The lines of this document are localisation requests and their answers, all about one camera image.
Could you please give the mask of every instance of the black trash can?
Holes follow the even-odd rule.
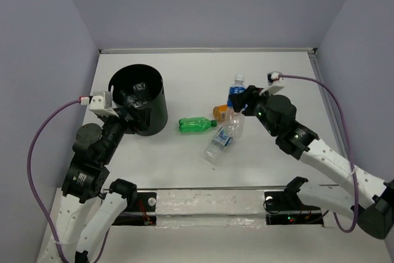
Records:
[[[112,99],[127,113],[126,120],[141,136],[164,129],[168,114],[160,72],[151,66],[135,64],[116,72],[108,85]]]

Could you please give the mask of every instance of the gray wall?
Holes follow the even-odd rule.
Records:
[[[342,102],[356,163],[394,179],[393,0],[346,0],[318,51],[324,81]],[[387,238],[394,258],[394,230]]]
[[[98,55],[72,0],[0,0],[0,7],[0,261],[30,263],[46,222],[26,178],[28,147],[54,109],[88,94]],[[38,141],[33,173],[47,207],[83,113],[70,107]]]
[[[345,0],[73,0],[99,48],[317,47]]]

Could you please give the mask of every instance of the clear plastic bottle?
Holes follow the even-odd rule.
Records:
[[[233,141],[233,138],[226,134],[224,127],[221,127],[214,138],[205,149],[204,157],[208,162],[215,164],[221,155]]]
[[[245,91],[244,76],[235,75],[235,83],[230,86],[228,94],[239,94]],[[227,100],[226,123],[225,129],[230,137],[241,137],[244,129],[245,116],[242,113],[234,112],[233,104],[230,99]]]

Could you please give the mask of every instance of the white bottle cap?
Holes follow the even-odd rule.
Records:
[[[245,77],[242,74],[236,74],[235,75],[235,81],[242,81],[244,82]]]

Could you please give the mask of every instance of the crushed plastic bottle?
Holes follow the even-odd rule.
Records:
[[[207,149],[205,149],[204,158],[208,162],[216,164],[232,141],[233,138],[226,133],[224,127],[221,127],[209,143]]]

